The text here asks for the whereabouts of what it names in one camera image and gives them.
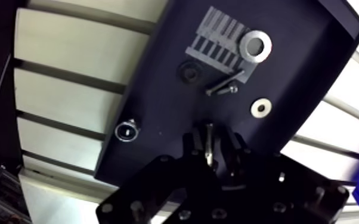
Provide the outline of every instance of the bolt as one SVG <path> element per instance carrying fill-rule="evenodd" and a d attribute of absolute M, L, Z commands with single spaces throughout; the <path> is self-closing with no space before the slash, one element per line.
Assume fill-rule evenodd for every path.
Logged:
<path fill-rule="evenodd" d="M 214 209 L 212 211 L 213 219 L 225 219 L 227 217 L 227 211 L 224 209 Z"/>
<path fill-rule="evenodd" d="M 189 218 L 191 218 L 191 214 L 192 212 L 189 210 L 182 210 L 178 213 L 178 216 L 180 220 L 188 220 Z"/>
<path fill-rule="evenodd" d="M 231 82 L 230 84 L 228 84 L 226 88 L 222 88 L 218 90 L 217 95 L 222 95 L 227 93 L 236 94 L 237 92 L 238 92 L 238 86 L 235 83 Z"/>
<path fill-rule="evenodd" d="M 283 203 L 276 202 L 273 205 L 273 210 L 275 212 L 284 213 L 287 210 L 287 206 Z"/>
<path fill-rule="evenodd" d="M 168 161 L 168 156 L 166 156 L 166 155 L 161 156 L 160 161 L 162 161 L 164 163 L 167 162 Z"/>
<path fill-rule="evenodd" d="M 101 207 L 101 212 L 103 213 L 110 213 L 113 211 L 113 206 L 111 204 L 103 204 Z"/>
<path fill-rule="evenodd" d="M 142 202 L 134 201 L 131 203 L 130 208 L 132 210 L 132 217 L 136 222 L 140 222 L 144 216 L 144 208 Z"/>
<path fill-rule="evenodd" d="M 338 187 L 338 191 L 341 193 L 341 194 L 345 194 L 346 193 L 346 189 L 342 186 L 339 186 Z"/>

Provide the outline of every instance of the black panel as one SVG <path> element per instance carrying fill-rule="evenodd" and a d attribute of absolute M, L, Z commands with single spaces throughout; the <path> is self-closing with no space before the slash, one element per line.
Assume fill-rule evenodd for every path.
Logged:
<path fill-rule="evenodd" d="M 342 15 L 313 0 L 182 0 L 171 1 L 153 35 L 111 125 L 95 177 L 118 185 L 152 159 L 182 154 L 181 137 L 195 122 L 211 120 L 230 126 L 260 154 L 280 151 L 307 119 L 335 81 L 359 43 L 359 18 L 337 1 L 354 29 L 345 29 Z M 207 84 L 226 76 L 201 63 L 194 84 L 177 75 L 178 66 L 193 59 L 185 50 L 210 6 L 245 26 L 266 32 L 273 50 L 234 95 L 208 97 Z M 268 98 L 273 110 L 264 119 L 250 114 L 258 98 Z M 134 118 L 141 132 L 133 142 L 120 142 L 114 127 Z"/>

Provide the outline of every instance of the small washer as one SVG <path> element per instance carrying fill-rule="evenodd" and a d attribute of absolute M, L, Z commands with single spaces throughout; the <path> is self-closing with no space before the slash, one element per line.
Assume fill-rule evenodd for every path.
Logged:
<path fill-rule="evenodd" d="M 263 118 L 270 113 L 272 107 L 270 100 L 261 98 L 252 104 L 250 113 L 256 118 Z"/>
<path fill-rule="evenodd" d="M 258 55 L 251 55 L 247 50 L 247 46 L 249 42 L 253 39 L 260 39 L 263 43 L 263 50 Z M 258 64 L 266 60 L 266 58 L 271 53 L 271 48 L 273 47 L 273 43 L 271 42 L 270 37 L 267 33 L 260 30 L 253 30 L 247 32 L 241 39 L 239 44 L 239 51 L 243 59 L 250 63 Z"/>

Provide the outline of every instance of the mounting hole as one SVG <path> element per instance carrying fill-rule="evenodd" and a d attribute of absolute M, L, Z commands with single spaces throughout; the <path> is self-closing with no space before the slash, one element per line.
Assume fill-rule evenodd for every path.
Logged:
<path fill-rule="evenodd" d="M 180 220 L 188 220 L 191 218 L 192 212 L 189 210 L 182 210 L 178 213 L 178 217 Z"/>
<path fill-rule="evenodd" d="M 113 206 L 111 204 L 103 204 L 101 206 L 101 212 L 103 213 L 110 213 L 113 211 Z"/>
<path fill-rule="evenodd" d="M 263 112 L 264 109 L 266 109 L 266 107 L 265 107 L 264 105 L 260 105 L 260 106 L 258 107 L 258 112 Z"/>
<path fill-rule="evenodd" d="M 272 105 L 270 100 L 261 98 L 256 100 L 250 107 L 250 113 L 256 118 L 266 117 L 271 111 Z"/>
<path fill-rule="evenodd" d="M 249 41 L 246 49 L 251 56 L 257 56 L 263 52 L 264 43 L 260 38 L 253 38 Z"/>
<path fill-rule="evenodd" d="M 178 74 L 184 83 L 196 83 L 202 75 L 202 67 L 196 61 L 186 61 L 178 67 Z"/>

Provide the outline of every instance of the bolt head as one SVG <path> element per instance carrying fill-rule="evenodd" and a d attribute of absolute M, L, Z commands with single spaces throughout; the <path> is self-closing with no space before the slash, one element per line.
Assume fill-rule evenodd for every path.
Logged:
<path fill-rule="evenodd" d="M 191 218 L 192 212 L 189 210 L 182 210 L 178 213 L 178 217 L 180 220 L 188 220 Z"/>
<path fill-rule="evenodd" d="M 225 219 L 227 217 L 227 211 L 224 209 L 213 209 L 212 218 L 213 219 Z"/>
<path fill-rule="evenodd" d="M 345 194 L 345 193 L 346 193 L 346 189 L 345 189 L 343 186 L 339 186 L 337 189 L 338 189 L 338 191 L 339 191 L 341 194 Z"/>
<path fill-rule="evenodd" d="M 287 206 L 281 202 L 273 204 L 273 210 L 278 213 L 284 213 L 287 210 Z"/>

